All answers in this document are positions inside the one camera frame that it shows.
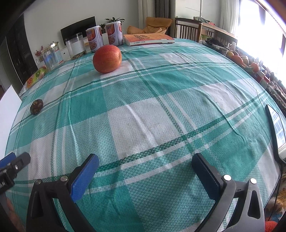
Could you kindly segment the fruit pattern pouch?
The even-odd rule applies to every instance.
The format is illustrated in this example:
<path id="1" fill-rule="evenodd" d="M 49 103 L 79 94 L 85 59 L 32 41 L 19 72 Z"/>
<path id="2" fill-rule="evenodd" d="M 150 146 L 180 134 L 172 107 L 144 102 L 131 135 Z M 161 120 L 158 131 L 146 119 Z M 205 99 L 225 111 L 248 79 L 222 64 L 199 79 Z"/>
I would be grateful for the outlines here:
<path id="1" fill-rule="evenodd" d="M 40 79 L 42 79 L 46 74 L 47 68 L 46 66 L 42 66 L 39 68 L 27 81 L 26 86 L 27 89 L 30 89 L 33 85 L 35 85 Z"/>

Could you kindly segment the red apple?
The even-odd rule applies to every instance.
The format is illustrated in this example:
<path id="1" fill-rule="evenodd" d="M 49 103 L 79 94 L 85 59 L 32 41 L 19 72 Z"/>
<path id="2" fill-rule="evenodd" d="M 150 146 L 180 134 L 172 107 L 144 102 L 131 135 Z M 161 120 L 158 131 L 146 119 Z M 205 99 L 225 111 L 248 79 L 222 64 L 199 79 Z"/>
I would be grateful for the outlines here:
<path id="1" fill-rule="evenodd" d="M 102 74 L 107 74 L 118 69 L 121 62 L 122 53 L 120 49 L 110 44 L 100 47 L 93 56 L 93 66 Z"/>

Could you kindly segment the orange lounge chair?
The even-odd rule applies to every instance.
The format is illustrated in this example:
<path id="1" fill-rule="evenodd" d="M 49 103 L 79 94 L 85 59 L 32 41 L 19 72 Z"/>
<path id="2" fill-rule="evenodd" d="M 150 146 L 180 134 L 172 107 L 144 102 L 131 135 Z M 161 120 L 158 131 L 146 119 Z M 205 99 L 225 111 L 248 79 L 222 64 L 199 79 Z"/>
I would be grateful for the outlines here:
<path id="1" fill-rule="evenodd" d="M 139 29 L 134 26 L 129 26 L 127 28 L 127 34 L 150 34 L 150 33 L 160 33 L 165 34 L 168 28 L 172 24 L 172 19 L 162 18 L 162 17 L 147 17 L 146 27 L 144 29 Z"/>

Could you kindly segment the green potted plant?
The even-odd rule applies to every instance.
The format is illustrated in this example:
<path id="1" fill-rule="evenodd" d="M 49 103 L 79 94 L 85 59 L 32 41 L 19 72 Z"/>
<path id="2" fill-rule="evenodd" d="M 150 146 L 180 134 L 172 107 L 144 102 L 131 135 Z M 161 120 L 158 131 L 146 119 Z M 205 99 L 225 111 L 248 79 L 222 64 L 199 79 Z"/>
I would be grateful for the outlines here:
<path id="1" fill-rule="evenodd" d="M 117 22 L 117 21 L 119 21 L 119 22 L 121 22 L 121 23 L 123 23 L 123 22 L 125 22 L 125 19 L 124 18 L 115 18 L 115 17 L 112 17 L 112 18 L 105 18 L 105 20 L 107 21 L 107 23 L 112 23 L 112 22 Z"/>

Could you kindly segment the teal plaid tablecloth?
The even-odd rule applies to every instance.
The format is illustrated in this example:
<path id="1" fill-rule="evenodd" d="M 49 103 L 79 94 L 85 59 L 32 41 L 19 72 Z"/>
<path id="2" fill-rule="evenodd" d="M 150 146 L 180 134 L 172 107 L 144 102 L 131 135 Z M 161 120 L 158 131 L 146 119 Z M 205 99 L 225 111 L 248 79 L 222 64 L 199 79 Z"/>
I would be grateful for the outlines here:
<path id="1" fill-rule="evenodd" d="M 190 40 L 120 50 L 113 72 L 97 72 L 87 54 L 22 95 L 6 147 L 31 156 L 7 192 L 21 223 L 36 179 L 57 180 L 92 153 L 99 169 L 77 204 L 97 231 L 194 231 L 213 206 L 191 167 L 198 152 L 236 181 L 255 178 L 266 204 L 280 168 L 265 89 Z"/>

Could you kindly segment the black smartphone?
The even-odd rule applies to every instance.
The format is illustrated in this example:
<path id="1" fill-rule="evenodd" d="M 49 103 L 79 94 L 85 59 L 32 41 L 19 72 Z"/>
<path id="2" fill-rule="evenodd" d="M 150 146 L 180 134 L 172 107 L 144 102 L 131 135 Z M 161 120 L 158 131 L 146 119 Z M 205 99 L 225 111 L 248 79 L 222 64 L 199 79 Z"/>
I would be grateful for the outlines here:
<path id="1" fill-rule="evenodd" d="M 272 135 L 274 158 L 285 164 L 285 130 L 280 115 L 269 105 L 265 106 Z"/>

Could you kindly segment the wooden chair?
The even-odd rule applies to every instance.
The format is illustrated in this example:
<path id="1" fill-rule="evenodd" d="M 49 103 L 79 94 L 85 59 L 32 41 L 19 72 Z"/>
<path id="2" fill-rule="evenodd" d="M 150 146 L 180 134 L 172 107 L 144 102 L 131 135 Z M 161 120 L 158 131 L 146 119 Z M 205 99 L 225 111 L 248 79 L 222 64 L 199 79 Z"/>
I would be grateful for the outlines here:
<path id="1" fill-rule="evenodd" d="M 199 42 L 203 23 L 193 19 L 176 17 L 174 19 L 174 37 Z"/>

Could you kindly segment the red flower vase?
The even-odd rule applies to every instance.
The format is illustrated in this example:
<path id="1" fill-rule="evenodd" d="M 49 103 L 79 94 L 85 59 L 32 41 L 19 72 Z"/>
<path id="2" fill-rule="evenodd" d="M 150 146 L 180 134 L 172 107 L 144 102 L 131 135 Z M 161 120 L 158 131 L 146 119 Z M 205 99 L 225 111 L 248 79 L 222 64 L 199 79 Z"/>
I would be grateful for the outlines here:
<path id="1" fill-rule="evenodd" d="M 41 46 L 40 50 L 36 50 L 35 56 L 37 57 L 39 62 L 42 62 L 44 60 L 42 52 L 43 52 L 43 46 Z"/>

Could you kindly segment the dark mangosteen far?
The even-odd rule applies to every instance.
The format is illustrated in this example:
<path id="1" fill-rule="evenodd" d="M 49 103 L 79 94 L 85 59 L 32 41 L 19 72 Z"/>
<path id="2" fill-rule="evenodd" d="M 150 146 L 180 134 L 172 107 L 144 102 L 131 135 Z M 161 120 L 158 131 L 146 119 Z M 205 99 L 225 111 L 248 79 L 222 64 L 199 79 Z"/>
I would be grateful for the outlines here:
<path id="1" fill-rule="evenodd" d="M 34 100 L 30 106 L 30 112 L 32 115 L 37 115 L 40 113 L 44 106 L 44 103 L 41 99 Z"/>

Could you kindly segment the clear jar black lid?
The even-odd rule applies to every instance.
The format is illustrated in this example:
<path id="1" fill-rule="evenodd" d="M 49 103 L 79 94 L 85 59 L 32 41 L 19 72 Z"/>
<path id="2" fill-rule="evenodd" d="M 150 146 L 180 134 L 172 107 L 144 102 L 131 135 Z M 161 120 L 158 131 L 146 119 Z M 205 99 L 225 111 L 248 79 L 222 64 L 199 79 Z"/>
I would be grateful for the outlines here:
<path id="1" fill-rule="evenodd" d="M 71 60 L 78 59 L 87 53 L 81 32 L 65 38 L 65 44 Z"/>

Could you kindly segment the black television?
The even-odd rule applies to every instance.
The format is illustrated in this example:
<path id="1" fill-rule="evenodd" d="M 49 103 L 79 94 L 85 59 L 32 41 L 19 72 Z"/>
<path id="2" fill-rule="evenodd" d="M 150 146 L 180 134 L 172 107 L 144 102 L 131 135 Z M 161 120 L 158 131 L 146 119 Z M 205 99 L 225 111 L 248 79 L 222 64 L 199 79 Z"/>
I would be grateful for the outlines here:
<path id="1" fill-rule="evenodd" d="M 74 35 L 78 33 L 81 33 L 83 38 L 87 37 L 86 30 L 95 26 L 95 17 L 92 16 L 64 27 L 60 30 L 64 45 L 66 45 L 66 41 L 70 40 Z"/>

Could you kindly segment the orange book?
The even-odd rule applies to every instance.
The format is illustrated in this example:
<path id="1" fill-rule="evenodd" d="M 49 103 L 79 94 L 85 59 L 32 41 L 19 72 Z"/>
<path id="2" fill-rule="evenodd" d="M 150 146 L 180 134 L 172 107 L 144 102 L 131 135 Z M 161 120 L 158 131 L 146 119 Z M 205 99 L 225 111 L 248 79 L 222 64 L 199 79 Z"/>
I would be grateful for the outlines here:
<path id="1" fill-rule="evenodd" d="M 149 34 L 126 34 L 124 41 L 128 46 L 139 46 L 142 44 L 172 44 L 174 38 L 161 33 Z"/>

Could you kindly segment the right red-white can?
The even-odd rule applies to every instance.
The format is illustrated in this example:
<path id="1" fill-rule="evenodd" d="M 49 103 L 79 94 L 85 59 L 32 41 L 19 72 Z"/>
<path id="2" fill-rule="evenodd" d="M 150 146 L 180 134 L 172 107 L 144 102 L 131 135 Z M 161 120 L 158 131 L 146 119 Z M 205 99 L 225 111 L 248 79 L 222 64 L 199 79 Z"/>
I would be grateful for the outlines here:
<path id="1" fill-rule="evenodd" d="M 114 46 L 120 46 L 124 43 L 120 21 L 107 23 L 106 32 L 108 34 L 109 44 Z"/>

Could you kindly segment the black display cabinet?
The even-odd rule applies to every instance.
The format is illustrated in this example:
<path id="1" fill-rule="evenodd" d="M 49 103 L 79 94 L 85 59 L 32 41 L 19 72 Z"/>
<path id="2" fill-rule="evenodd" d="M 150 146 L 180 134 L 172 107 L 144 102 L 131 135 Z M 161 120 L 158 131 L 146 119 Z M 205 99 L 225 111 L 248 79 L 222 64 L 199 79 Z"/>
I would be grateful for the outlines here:
<path id="1" fill-rule="evenodd" d="M 25 84 L 38 67 L 33 59 L 24 25 L 24 15 L 21 15 L 13 24 L 6 36 L 7 47 L 14 69 Z"/>

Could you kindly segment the red-white can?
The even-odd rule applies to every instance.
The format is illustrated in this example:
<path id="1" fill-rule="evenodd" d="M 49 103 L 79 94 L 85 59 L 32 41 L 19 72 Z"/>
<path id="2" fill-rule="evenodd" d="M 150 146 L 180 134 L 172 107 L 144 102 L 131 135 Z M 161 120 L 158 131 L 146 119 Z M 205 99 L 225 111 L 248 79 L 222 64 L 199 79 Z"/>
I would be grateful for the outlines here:
<path id="1" fill-rule="evenodd" d="M 95 26 L 86 29 L 86 35 L 92 53 L 94 53 L 96 50 L 98 50 L 104 45 L 100 26 Z"/>
<path id="2" fill-rule="evenodd" d="M 109 44 L 114 46 L 120 46 L 124 43 L 120 21 L 107 23 L 106 32 L 108 34 Z"/>

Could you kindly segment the left red-white can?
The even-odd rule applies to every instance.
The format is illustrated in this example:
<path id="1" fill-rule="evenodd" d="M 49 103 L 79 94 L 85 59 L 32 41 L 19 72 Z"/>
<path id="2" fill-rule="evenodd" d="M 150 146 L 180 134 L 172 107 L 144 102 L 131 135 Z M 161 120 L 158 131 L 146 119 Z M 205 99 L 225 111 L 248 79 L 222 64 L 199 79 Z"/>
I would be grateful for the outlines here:
<path id="1" fill-rule="evenodd" d="M 96 50 L 98 50 L 104 45 L 100 26 L 95 26 L 86 29 L 86 35 L 92 53 L 94 53 Z"/>

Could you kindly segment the clear glass jar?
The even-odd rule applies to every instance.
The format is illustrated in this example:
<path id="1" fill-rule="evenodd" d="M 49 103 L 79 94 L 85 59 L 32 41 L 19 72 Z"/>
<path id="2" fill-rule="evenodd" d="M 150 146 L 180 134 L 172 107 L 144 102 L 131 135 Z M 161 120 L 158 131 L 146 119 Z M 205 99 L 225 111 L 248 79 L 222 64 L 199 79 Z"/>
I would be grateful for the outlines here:
<path id="1" fill-rule="evenodd" d="M 52 42 L 42 51 L 45 66 L 49 71 L 54 70 L 64 63 L 58 42 Z"/>

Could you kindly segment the fruit basket on side table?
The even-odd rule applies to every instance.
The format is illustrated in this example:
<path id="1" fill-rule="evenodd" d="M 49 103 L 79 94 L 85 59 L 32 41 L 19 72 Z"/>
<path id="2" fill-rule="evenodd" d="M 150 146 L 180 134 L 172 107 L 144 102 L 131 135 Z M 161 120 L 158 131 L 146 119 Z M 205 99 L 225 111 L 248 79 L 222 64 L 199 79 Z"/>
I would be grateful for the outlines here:
<path id="1" fill-rule="evenodd" d="M 260 71 L 260 67 L 255 62 L 250 62 L 247 56 L 240 56 L 237 51 L 229 50 L 226 52 L 226 57 L 240 66 L 243 70 L 245 70 L 251 76 L 254 76 L 256 73 Z"/>

